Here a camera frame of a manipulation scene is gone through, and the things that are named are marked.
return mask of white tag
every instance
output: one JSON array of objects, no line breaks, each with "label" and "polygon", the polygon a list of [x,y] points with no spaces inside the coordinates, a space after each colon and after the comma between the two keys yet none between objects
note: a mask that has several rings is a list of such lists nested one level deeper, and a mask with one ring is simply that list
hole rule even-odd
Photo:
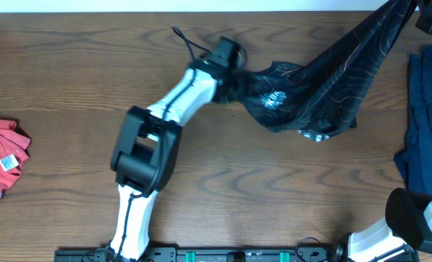
[{"label": "white tag", "polygon": [[4,157],[3,159],[0,159],[0,165],[4,169],[4,171],[11,170],[13,167],[17,167],[19,165],[17,159],[14,155],[9,155],[7,157]]}]

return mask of wood grain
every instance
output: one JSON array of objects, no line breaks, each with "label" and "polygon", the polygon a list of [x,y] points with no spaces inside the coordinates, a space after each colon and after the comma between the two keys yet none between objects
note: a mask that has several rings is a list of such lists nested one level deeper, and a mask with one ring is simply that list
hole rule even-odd
[{"label": "wood grain", "polygon": [[[305,64],[368,12],[0,14],[0,117],[32,137],[22,178],[0,201],[0,261],[51,261],[97,247],[117,222],[109,159],[122,117],[181,78],[174,36],[248,50],[248,67]],[[154,208],[151,238],[180,246],[333,242],[384,215],[403,186],[392,162],[407,129],[409,54],[432,36],[404,29],[358,113],[358,128],[313,143],[271,133],[239,104],[209,105],[184,130],[176,171]],[[424,261],[432,261],[424,256]]]}]

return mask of folded cloth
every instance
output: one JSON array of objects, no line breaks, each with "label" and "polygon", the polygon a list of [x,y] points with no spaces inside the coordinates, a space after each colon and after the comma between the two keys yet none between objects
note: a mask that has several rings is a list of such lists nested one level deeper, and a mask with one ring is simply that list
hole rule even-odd
[{"label": "folded cloth", "polygon": [[432,46],[412,55],[406,149],[394,156],[408,189],[432,194]]},{"label": "folded cloth", "polygon": [[30,139],[15,132],[15,121],[0,120],[0,198],[4,189],[21,176],[21,167],[29,158],[25,152]]}]

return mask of blue fabric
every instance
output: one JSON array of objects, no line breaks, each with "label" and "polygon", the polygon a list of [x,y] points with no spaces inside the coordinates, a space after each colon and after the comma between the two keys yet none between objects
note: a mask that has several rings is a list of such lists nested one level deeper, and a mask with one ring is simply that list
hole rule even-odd
[{"label": "blue fabric", "polygon": [[410,191],[432,194],[432,46],[411,56],[406,150],[394,162]]}]

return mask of patterned fabric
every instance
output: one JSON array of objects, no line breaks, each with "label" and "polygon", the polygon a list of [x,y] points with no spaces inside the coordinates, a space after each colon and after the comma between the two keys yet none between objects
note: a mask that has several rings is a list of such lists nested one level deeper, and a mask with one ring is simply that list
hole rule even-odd
[{"label": "patterned fabric", "polygon": [[355,127],[355,115],[381,63],[416,7],[390,0],[307,66],[272,62],[244,71],[215,101],[239,101],[271,131],[298,130],[321,141]]}]

